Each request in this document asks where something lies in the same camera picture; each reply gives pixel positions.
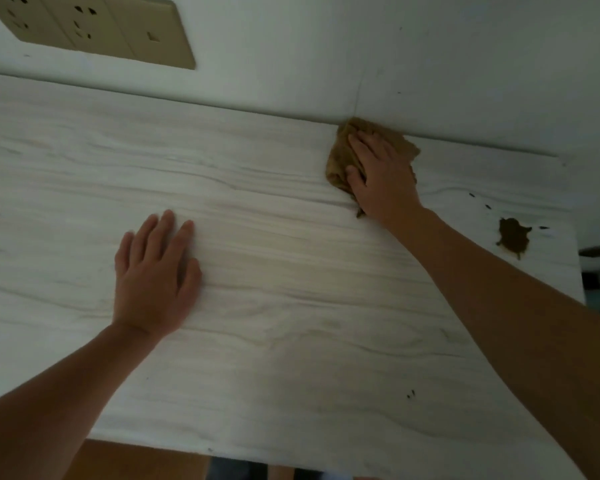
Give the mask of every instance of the person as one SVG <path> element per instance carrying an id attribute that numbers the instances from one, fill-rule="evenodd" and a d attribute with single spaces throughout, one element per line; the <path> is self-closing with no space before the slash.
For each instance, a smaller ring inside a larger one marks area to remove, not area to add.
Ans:
<path id="1" fill-rule="evenodd" d="M 600 479 L 600 314 L 519 271 L 424 208 L 408 160 L 376 134 L 349 142 L 367 174 L 348 180 L 365 213 L 424 266 L 511 391 L 590 479 Z M 178 263 L 194 233 L 167 243 L 172 211 L 124 234 L 113 320 L 87 345 L 0 397 L 0 479 L 61 479 L 126 377 L 189 315 L 198 261 Z"/>

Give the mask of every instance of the wall outlet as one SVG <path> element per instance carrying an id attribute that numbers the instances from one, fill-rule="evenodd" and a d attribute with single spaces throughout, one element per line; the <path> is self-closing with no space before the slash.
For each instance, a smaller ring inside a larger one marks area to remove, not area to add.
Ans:
<path id="1" fill-rule="evenodd" d="M 40 0 L 0 0 L 0 21 L 23 42 L 74 48 Z"/>
<path id="2" fill-rule="evenodd" d="M 103 0 L 42 0 L 78 50 L 135 59 Z"/>
<path id="3" fill-rule="evenodd" d="M 195 69 L 178 8 L 170 0 L 105 0 L 139 61 Z"/>

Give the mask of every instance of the person's right arm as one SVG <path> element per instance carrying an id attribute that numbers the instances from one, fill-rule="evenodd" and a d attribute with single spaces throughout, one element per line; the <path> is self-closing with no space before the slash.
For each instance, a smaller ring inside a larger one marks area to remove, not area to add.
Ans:
<path id="1" fill-rule="evenodd" d="M 349 140 L 369 217 L 424 266 L 507 386 L 584 475 L 600 479 L 600 314 L 476 245 L 423 208 L 407 158 L 377 135 Z"/>

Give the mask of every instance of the white wood grain tabletop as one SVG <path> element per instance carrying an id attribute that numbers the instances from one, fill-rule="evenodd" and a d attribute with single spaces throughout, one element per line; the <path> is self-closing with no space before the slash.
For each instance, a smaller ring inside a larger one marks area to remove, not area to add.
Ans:
<path id="1" fill-rule="evenodd" d="M 196 222 L 200 301 L 92 437 L 384 479 L 582 478 L 327 183 L 335 129 L 0 76 L 0 395 L 109 323 L 120 237 L 170 207 Z M 560 161 L 411 139 L 426 206 L 583 300 Z M 520 261 L 501 217 L 533 227 Z"/>

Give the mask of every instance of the hand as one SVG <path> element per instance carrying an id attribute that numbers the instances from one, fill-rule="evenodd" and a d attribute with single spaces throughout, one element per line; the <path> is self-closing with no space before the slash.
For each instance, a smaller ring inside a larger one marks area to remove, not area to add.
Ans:
<path id="1" fill-rule="evenodd" d="M 116 299 L 113 323 L 146 332 L 156 342 L 179 329 L 198 298 L 202 273 L 190 259 L 178 287 L 178 265 L 193 237 L 193 222 L 186 221 L 166 247 L 175 216 L 151 215 L 137 234 L 128 232 L 116 253 Z"/>
<path id="2" fill-rule="evenodd" d="M 384 227 L 423 209 L 411 162 L 400 155 L 389 142 L 377 133 L 357 132 L 349 135 L 349 143 L 367 174 L 366 183 L 360 172 L 348 166 L 347 181 L 362 210 Z"/>

